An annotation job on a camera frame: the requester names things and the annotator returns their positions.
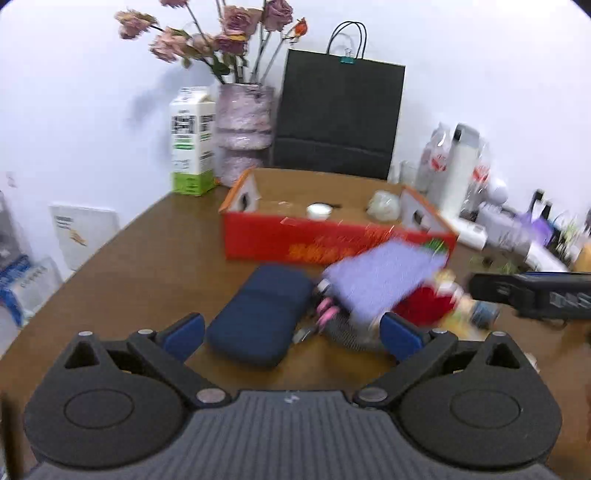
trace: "vase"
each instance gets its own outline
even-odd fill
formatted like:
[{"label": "vase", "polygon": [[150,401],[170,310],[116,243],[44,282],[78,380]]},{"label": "vase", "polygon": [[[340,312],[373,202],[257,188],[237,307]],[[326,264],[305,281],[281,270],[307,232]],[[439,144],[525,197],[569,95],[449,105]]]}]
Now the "vase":
[{"label": "vase", "polygon": [[216,103],[216,143],[220,148],[222,184],[231,187],[242,172],[260,167],[272,143],[272,87],[220,85]]}]

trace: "bag handle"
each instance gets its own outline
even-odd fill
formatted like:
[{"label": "bag handle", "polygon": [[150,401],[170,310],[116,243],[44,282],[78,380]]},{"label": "bag handle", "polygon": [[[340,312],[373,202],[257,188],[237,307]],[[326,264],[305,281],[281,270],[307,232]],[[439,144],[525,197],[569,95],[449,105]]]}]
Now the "bag handle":
[{"label": "bag handle", "polygon": [[[361,51],[361,58],[363,58],[363,56],[365,55],[365,47],[367,46],[367,42],[368,42],[368,31],[365,28],[365,25],[363,25],[361,22],[356,22],[356,21],[352,21],[352,20],[347,20],[345,22],[341,22],[333,30],[333,32],[330,35],[329,44],[326,46],[326,53],[327,54],[330,53],[330,46],[332,45],[332,42],[334,41],[334,39],[336,38],[336,36],[339,33],[341,33],[341,31],[343,31],[345,28],[347,28],[350,25],[355,25],[357,27],[357,29],[359,30],[359,47],[357,48],[357,53],[355,54],[355,58],[357,59],[359,57],[359,52],[360,51]],[[363,27],[363,32],[365,33],[365,37],[361,33],[361,28],[362,27]]]}]

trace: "white thermos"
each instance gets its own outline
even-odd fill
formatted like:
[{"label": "white thermos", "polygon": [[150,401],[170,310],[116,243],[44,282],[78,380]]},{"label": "white thermos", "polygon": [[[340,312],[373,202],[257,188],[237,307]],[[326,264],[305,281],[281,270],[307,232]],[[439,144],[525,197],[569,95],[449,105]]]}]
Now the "white thermos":
[{"label": "white thermos", "polygon": [[452,147],[446,169],[438,173],[428,199],[445,218],[460,215],[472,173],[478,164],[480,133],[467,125],[458,124],[453,134]]}]

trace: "red cloth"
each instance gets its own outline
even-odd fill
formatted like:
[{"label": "red cloth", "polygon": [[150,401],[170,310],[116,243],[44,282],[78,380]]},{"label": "red cloth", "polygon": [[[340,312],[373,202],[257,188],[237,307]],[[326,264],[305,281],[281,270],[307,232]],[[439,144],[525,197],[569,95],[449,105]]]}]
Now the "red cloth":
[{"label": "red cloth", "polygon": [[437,296],[433,288],[423,286],[398,303],[392,311],[417,326],[429,326],[452,311],[454,305],[451,295]]}]

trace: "purple rose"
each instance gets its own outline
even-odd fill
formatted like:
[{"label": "purple rose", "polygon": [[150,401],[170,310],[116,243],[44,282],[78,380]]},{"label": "purple rose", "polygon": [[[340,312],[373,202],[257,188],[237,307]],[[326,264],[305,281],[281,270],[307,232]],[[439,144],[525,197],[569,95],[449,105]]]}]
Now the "purple rose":
[{"label": "purple rose", "polygon": [[231,53],[232,55],[244,55],[246,50],[246,37],[244,35],[227,36],[220,33],[216,37],[216,42],[220,50],[224,53]]},{"label": "purple rose", "polygon": [[117,12],[115,19],[121,24],[119,36],[124,40],[137,38],[142,32],[147,31],[152,25],[158,22],[150,15],[142,14],[136,10]]},{"label": "purple rose", "polygon": [[213,52],[220,49],[217,39],[207,33],[205,38],[201,34],[193,36],[193,48],[203,57],[213,57]]},{"label": "purple rose", "polygon": [[186,45],[187,39],[185,37],[176,34],[172,28],[167,28],[150,44],[150,52],[160,60],[172,62],[177,60],[177,56],[185,56]]},{"label": "purple rose", "polygon": [[269,0],[265,6],[264,24],[269,32],[282,31],[294,21],[293,8],[285,0]]},{"label": "purple rose", "polygon": [[186,7],[189,0],[160,0],[163,7]]},{"label": "purple rose", "polygon": [[222,29],[226,35],[244,34],[250,37],[261,21],[262,10],[227,5],[223,9]]}]

